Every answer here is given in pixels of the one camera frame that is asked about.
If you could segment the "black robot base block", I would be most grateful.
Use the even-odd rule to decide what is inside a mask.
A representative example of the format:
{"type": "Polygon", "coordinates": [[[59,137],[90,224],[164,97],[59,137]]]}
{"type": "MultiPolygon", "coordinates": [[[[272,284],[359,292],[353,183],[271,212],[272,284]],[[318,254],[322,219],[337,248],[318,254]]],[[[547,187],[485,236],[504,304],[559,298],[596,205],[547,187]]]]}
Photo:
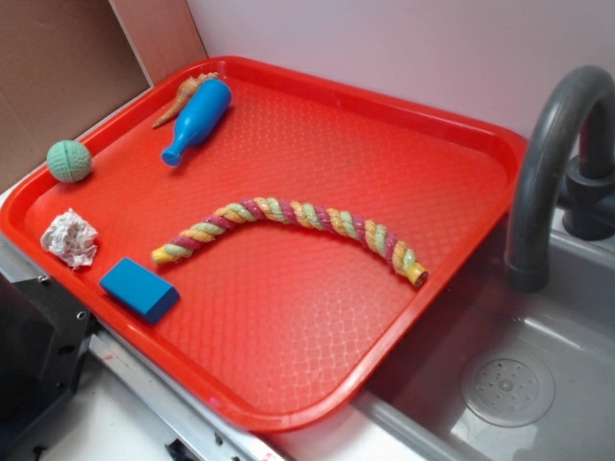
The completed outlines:
{"type": "Polygon", "coordinates": [[[54,279],[1,278],[1,456],[75,395],[90,311],[54,279]]]}

